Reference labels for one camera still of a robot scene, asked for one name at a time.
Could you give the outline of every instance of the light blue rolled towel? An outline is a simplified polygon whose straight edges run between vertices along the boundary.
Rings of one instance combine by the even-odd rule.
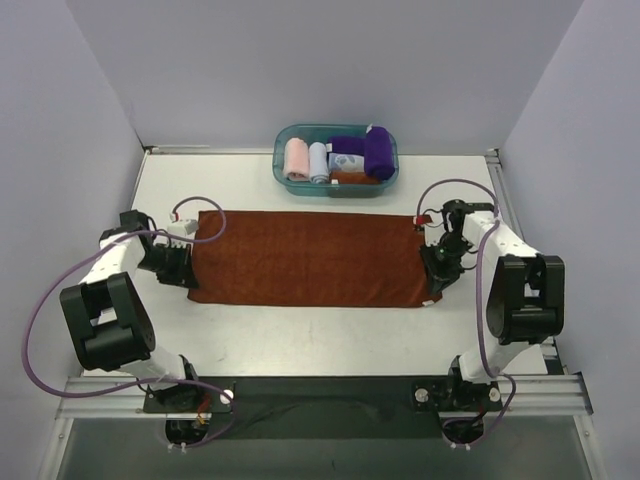
[[[311,183],[329,182],[327,147],[324,143],[312,143],[309,147],[309,180]]]
[[[330,153],[329,170],[332,172],[363,173],[364,157],[345,153]]]

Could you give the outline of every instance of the white table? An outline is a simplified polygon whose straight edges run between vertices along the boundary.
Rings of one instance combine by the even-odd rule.
[[[273,178],[270,155],[152,154],[133,208],[153,216],[159,228],[191,195],[208,196],[228,210],[413,215],[425,188],[452,177],[493,188],[484,157],[401,156],[398,180],[383,196],[334,199],[287,193]],[[439,209],[453,198],[487,200],[472,186],[450,184],[430,194],[425,207]],[[181,218],[197,218],[201,209],[209,207],[185,205]],[[202,305],[187,300],[183,289],[158,284],[151,273],[139,271],[134,281],[158,343],[185,355],[199,375],[442,375],[477,342],[471,274],[447,289],[441,302],[418,309]],[[507,371],[547,373],[540,348],[522,353]]]

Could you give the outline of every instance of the folded towel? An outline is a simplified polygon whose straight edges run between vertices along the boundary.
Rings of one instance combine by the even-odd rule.
[[[329,154],[329,170],[339,172],[364,172],[364,157],[360,155]]]
[[[364,156],[364,138],[337,135],[329,137],[327,152]]]
[[[284,146],[282,174],[293,182],[309,180],[309,147],[299,138],[291,138]]]
[[[385,181],[395,171],[389,132],[382,127],[371,127],[364,141],[364,172],[370,177]]]
[[[329,181],[329,164],[327,163],[327,147],[324,143],[312,143],[309,147],[309,179],[311,183],[327,183]]]
[[[340,185],[379,185],[380,180],[364,173],[331,172],[331,183]]]

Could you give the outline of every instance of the towel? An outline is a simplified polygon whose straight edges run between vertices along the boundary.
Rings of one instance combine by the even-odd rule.
[[[299,138],[291,138],[284,146],[282,174],[292,182],[309,181],[309,147]]]
[[[227,211],[216,242],[193,247],[201,303],[419,308],[430,296],[411,216]],[[196,238],[220,229],[200,212]]]
[[[327,163],[327,147],[324,143],[312,143],[309,147],[309,179],[311,183],[327,183],[329,181],[329,165]]]
[[[331,183],[334,181],[340,185],[379,185],[380,180],[368,177],[364,173],[331,172]]]
[[[364,172],[381,181],[389,180],[396,172],[391,137],[382,127],[371,127],[367,132],[364,140]]]
[[[329,154],[329,170],[332,172],[364,172],[364,157],[360,155]]]
[[[340,135],[329,137],[327,152],[364,156],[364,138]]]

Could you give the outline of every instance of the brown cloth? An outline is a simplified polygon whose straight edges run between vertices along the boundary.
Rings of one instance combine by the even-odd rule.
[[[380,180],[370,177],[366,173],[358,172],[331,172],[329,182],[337,180],[341,185],[379,185]]]
[[[220,229],[200,212],[197,239]],[[227,212],[227,230],[196,244],[201,303],[309,307],[421,307],[427,279],[411,217],[310,212]]]

